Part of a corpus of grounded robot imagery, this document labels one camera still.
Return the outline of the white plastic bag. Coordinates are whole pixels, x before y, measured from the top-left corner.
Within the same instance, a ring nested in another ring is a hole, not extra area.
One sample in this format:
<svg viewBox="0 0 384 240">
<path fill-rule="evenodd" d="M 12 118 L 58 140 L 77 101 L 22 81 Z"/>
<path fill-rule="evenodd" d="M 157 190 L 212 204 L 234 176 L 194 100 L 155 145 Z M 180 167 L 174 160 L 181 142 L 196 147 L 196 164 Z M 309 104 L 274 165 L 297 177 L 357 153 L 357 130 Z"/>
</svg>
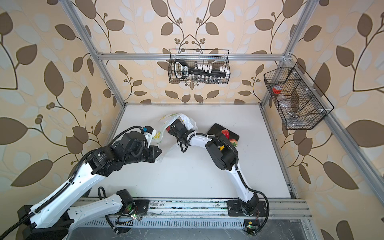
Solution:
<svg viewBox="0 0 384 240">
<path fill-rule="evenodd" d="M 179 144 L 184 146 L 188 135 L 198 130 L 196 122 L 182 113 L 164 115 L 152 127 L 155 132 L 152 133 L 150 145 L 162 151 L 156 157 L 156 163 L 161 162 L 167 153 L 179 147 Z"/>
</svg>

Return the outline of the red fake strawberry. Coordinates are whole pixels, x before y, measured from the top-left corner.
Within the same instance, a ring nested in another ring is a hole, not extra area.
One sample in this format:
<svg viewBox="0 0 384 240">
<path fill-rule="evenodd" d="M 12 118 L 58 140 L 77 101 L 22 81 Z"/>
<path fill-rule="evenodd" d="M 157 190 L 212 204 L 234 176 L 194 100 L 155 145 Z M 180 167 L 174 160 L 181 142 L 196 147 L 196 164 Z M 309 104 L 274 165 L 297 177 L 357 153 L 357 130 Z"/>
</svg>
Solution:
<svg viewBox="0 0 384 240">
<path fill-rule="evenodd" d="M 238 146 L 238 142 L 237 142 L 237 140 L 235 140 L 235 139 L 230 139 L 230 143 L 231 143 L 234 147 L 237 147 L 237 146 Z"/>
<path fill-rule="evenodd" d="M 230 139 L 230 133 L 227 129 L 221 130 L 221 133 L 229 140 Z"/>
</svg>

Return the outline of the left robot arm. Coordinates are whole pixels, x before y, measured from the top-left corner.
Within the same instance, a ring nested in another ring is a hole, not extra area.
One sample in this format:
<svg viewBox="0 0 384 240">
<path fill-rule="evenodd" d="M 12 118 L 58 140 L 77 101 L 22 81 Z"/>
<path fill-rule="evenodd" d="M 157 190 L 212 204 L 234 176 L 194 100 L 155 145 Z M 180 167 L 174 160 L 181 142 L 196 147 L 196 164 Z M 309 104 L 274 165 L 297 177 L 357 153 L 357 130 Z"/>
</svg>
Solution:
<svg viewBox="0 0 384 240">
<path fill-rule="evenodd" d="M 87 221 L 116 213 L 135 213 L 134 199 L 127 190 L 105 197 L 105 191 L 99 189 L 100 200 L 79 207 L 73 204 L 124 165 L 154 163 L 162 153 L 158 146 L 151 144 L 156 133 L 150 126 L 133 126 L 118 134 L 107 146 L 86 153 L 64 184 L 39 203 L 18 210 L 19 221 L 2 233 L 1 239 L 25 226 L 24 240 L 63 240 Z"/>
</svg>

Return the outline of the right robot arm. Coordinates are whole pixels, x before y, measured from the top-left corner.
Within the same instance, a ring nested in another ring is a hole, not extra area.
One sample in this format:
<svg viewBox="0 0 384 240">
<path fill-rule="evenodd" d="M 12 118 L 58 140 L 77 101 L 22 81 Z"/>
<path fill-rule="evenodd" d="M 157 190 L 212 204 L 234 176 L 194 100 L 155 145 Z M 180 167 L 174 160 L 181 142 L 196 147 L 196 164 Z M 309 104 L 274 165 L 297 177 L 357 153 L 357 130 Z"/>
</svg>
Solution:
<svg viewBox="0 0 384 240">
<path fill-rule="evenodd" d="M 177 139 L 183 153 L 189 147 L 206 149 L 216 167 L 226 172 L 234 185 L 240 211 L 246 216 L 269 217 L 270 204 L 266 195 L 249 187 L 239 166 L 239 153 L 236 149 L 239 136 L 219 124 L 213 124 L 206 134 L 198 133 L 181 120 L 176 119 L 166 126 L 166 131 Z"/>
</svg>

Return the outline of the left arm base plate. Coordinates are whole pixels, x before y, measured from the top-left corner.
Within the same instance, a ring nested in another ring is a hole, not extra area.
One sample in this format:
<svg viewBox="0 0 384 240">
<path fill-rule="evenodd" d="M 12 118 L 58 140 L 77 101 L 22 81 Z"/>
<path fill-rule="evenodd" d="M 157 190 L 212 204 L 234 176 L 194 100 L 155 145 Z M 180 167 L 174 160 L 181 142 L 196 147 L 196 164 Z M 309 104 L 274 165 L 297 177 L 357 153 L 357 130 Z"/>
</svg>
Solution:
<svg viewBox="0 0 384 240">
<path fill-rule="evenodd" d="M 150 200 L 136 199 L 130 203 L 124 203 L 122 208 L 115 213 L 115 216 L 146 215 L 149 210 Z"/>
</svg>

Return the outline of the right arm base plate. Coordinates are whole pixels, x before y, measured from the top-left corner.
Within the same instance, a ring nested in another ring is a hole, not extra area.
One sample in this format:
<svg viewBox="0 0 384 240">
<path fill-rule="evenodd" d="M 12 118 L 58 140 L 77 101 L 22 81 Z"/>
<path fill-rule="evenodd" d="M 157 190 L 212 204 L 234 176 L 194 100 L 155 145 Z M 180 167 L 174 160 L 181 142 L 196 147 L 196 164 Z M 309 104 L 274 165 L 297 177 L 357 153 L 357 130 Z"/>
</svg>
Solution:
<svg viewBox="0 0 384 240">
<path fill-rule="evenodd" d="M 240 200 L 230 200 L 227 201 L 227 210 L 230 217 L 265 217 L 268 207 L 265 201 L 251 207 Z"/>
</svg>

